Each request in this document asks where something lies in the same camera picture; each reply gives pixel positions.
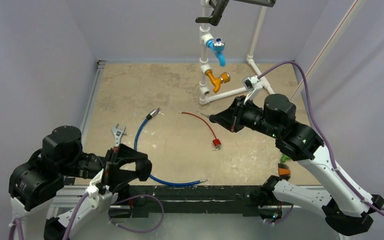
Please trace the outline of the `black padlock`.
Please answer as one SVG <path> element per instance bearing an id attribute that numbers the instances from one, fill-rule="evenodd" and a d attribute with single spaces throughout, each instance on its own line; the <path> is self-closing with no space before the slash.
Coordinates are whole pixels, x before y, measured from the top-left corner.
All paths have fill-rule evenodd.
<path id="1" fill-rule="evenodd" d="M 138 160 L 135 162 L 135 174 L 140 182 L 148 180 L 152 172 L 152 163 L 148 159 Z"/>

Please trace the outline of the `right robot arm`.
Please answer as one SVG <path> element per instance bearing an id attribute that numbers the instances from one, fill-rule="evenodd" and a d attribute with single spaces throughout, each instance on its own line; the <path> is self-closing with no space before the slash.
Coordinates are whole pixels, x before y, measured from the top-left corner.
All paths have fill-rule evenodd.
<path id="1" fill-rule="evenodd" d="M 260 194 L 252 196 L 262 206 L 275 201 L 300 206 L 322 216 L 344 236 L 365 233 L 372 226 L 371 213 L 383 206 L 384 199 L 340 173 L 323 139 L 313 128 L 296 120 L 296 106 L 285 95 L 267 96 L 263 107 L 238 96 L 227 109 L 210 115 L 209 120 L 232 133 L 249 128 L 274 138 L 276 148 L 307 169 L 324 188 L 317 192 L 272 175 L 261 186 Z"/>

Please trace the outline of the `orange faucet valve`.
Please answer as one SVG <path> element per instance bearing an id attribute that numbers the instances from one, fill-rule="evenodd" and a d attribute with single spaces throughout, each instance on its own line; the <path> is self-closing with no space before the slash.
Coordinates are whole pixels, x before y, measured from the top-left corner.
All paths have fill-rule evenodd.
<path id="1" fill-rule="evenodd" d="M 223 72 L 220 76 L 215 77 L 213 71 L 208 69 L 204 74 L 208 77 L 211 84 L 213 85 L 213 92 L 215 94 L 219 92 L 222 84 L 228 83 L 231 80 L 231 76 L 227 72 Z"/>

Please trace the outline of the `green object at right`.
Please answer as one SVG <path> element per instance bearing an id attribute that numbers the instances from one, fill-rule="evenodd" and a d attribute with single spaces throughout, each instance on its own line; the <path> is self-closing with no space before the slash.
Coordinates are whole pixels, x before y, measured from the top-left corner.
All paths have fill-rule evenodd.
<path id="1" fill-rule="evenodd" d="M 280 158 L 280 163 L 286 163 L 287 161 L 291 160 L 291 158 L 287 155 L 283 155 L 281 158 Z"/>

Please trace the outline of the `blue faucet valve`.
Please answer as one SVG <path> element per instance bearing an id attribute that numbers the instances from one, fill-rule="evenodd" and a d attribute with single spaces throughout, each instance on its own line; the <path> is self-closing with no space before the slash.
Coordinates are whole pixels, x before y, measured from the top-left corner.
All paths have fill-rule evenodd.
<path id="1" fill-rule="evenodd" d="M 226 59 L 224 56 L 225 39 L 224 38 L 212 38 L 206 42 L 206 46 L 211 49 L 215 57 L 218 59 L 221 67 L 226 66 Z"/>

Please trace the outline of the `orange tool at right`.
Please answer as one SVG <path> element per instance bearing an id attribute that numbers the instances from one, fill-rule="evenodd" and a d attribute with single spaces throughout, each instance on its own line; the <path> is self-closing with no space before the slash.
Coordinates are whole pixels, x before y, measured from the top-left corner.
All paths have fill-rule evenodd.
<path id="1" fill-rule="evenodd" d="M 289 166 L 285 163 L 278 163 L 278 175 L 280 178 L 289 180 L 291 177 L 291 170 Z"/>

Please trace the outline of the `white diagonal pole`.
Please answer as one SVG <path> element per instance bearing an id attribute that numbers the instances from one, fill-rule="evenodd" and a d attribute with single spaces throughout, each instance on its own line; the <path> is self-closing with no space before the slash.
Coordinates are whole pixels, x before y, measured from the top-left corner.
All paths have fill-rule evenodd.
<path id="1" fill-rule="evenodd" d="M 310 65 L 310 67 L 306 71 L 305 77 L 307 81 L 309 81 L 317 72 L 319 67 L 322 65 L 323 61 L 326 59 L 328 54 L 331 52 L 333 47 L 336 45 L 338 40 L 344 34 L 346 29 L 349 27 L 349 25 L 354 20 L 354 18 L 356 17 L 356 15 L 364 6 L 365 3 L 366 3 L 366 0 L 353 1 L 352 5 L 346 11 L 343 18 L 341 19 L 339 24 L 336 26 L 336 28 L 332 32 L 331 36 L 328 38 L 323 48 L 320 50 L 319 54 L 314 59 L 313 63 Z"/>

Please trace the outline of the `red handled adjustable wrench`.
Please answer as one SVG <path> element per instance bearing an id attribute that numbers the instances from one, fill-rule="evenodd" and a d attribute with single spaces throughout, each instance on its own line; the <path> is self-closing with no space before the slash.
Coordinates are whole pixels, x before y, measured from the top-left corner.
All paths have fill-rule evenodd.
<path id="1" fill-rule="evenodd" d="M 120 126 L 120 124 L 116 123 L 111 128 L 111 132 L 112 132 L 113 137 L 114 137 L 114 147 L 115 148 L 118 148 L 120 146 L 122 136 L 126 135 L 126 126 L 125 125 L 122 125 L 121 127 L 119 127 L 119 126 Z"/>

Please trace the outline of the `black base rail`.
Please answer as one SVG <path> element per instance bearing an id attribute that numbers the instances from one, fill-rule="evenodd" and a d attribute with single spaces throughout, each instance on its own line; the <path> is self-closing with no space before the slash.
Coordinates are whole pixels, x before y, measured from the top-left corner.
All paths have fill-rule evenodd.
<path id="1" fill-rule="evenodd" d="M 149 214 L 239 214 L 280 219 L 290 210 L 259 185 L 131 185 L 115 196 L 113 218 L 147 218 Z"/>

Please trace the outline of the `white PVC pipe frame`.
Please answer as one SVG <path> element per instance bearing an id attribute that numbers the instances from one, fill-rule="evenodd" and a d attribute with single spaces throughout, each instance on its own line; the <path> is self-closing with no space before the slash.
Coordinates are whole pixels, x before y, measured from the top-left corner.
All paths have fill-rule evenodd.
<path id="1" fill-rule="evenodd" d="M 210 39 L 222 38 L 219 36 L 213 36 L 211 33 L 211 27 L 217 26 L 222 18 L 222 15 L 228 5 L 227 0 L 202 0 L 201 15 L 195 19 L 195 22 L 199 24 L 199 71 L 200 80 L 198 84 L 198 102 L 201 105 L 207 105 L 209 103 L 234 97 L 239 94 L 248 94 L 248 91 L 243 85 L 243 79 L 251 76 L 259 76 L 262 74 L 259 66 L 254 60 L 254 53 L 259 36 L 262 30 L 263 21 L 265 19 L 266 11 L 268 8 L 272 8 L 275 5 L 274 0 L 251 0 L 250 4 L 260 7 L 259 16 L 254 28 L 251 44 L 244 63 L 227 64 L 226 56 L 225 67 L 219 65 L 218 59 L 206 43 Z M 213 92 L 213 85 L 209 78 L 205 75 L 205 71 L 211 69 L 215 77 L 219 77 L 222 73 L 227 72 L 230 75 L 230 81 L 223 83 L 218 93 Z M 274 90 L 266 77 L 259 78 L 263 86 L 261 91 L 266 91 L 268 94 L 274 94 Z"/>

